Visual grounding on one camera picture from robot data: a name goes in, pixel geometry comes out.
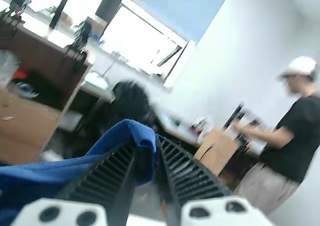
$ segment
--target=black t-shirt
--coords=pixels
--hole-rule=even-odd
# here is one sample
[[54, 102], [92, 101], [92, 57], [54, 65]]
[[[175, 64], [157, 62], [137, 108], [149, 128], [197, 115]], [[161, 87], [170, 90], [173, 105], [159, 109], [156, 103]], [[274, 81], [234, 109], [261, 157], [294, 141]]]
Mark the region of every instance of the black t-shirt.
[[276, 129], [281, 127], [294, 134], [293, 140], [280, 149], [267, 144], [260, 161], [288, 179], [302, 182], [320, 144], [320, 97], [297, 100]]

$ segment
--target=man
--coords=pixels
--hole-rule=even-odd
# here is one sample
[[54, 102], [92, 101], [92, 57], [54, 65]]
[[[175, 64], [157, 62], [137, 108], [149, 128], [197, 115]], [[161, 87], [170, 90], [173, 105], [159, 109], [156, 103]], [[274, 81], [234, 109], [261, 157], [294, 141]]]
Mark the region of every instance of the man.
[[316, 92], [317, 63], [308, 57], [293, 60], [282, 78], [298, 99], [275, 130], [261, 130], [232, 123], [236, 132], [267, 142], [257, 163], [242, 179], [234, 194], [266, 215], [288, 199], [304, 180], [320, 144], [320, 95]]

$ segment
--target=white cap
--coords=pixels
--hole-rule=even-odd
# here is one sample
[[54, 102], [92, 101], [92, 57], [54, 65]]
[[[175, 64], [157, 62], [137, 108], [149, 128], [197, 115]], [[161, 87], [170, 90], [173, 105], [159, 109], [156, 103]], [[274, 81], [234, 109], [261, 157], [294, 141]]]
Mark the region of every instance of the white cap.
[[311, 57], [298, 57], [294, 59], [281, 74], [281, 77], [290, 75], [309, 76], [316, 69], [317, 62]]

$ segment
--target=screw hole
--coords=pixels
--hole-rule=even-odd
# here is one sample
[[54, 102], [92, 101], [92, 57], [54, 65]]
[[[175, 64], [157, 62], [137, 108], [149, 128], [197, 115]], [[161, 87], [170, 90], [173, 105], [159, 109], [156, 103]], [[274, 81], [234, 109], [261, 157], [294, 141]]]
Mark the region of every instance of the screw hole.
[[191, 209], [190, 217], [208, 217], [210, 213], [201, 207]]
[[60, 209], [56, 206], [53, 207], [47, 207], [44, 209], [40, 215], [39, 219], [42, 222], [50, 222], [56, 219], [56, 217], [59, 215]]
[[238, 202], [229, 202], [226, 204], [225, 209], [228, 212], [245, 212], [246, 209]]
[[79, 226], [90, 226], [96, 221], [97, 215], [92, 211], [86, 211], [81, 213], [76, 222]]

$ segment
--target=wooden cabinet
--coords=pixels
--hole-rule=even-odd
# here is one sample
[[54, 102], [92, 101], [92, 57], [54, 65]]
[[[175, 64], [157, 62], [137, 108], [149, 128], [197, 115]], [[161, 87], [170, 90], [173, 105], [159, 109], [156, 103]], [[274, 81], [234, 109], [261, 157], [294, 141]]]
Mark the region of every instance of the wooden cabinet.
[[54, 130], [59, 111], [0, 89], [0, 160], [35, 160]]
[[56, 128], [60, 112], [6, 90], [0, 92], [0, 132], [43, 147]]
[[[51, 85], [47, 86], [45, 94], [56, 100], [54, 105], [48, 103], [52, 106], [49, 107], [0, 88], [0, 161], [8, 164], [33, 162], [50, 140], [91, 65], [83, 62], [81, 56], [75, 56], [72, 50], [54, 45], [25, 29], [23, 24], [12, 23], [12, 18], [0, 23], [3, 35], [0, 50], [9, 50], [16, 56], [19, 66], [28, 71], [24, 75], [26, 78], [29, 72], [37, 74], [32, 83], [45, 81], [37, 88]], [[59, 96], [50, 94], [50, 88], [59, 91]]]

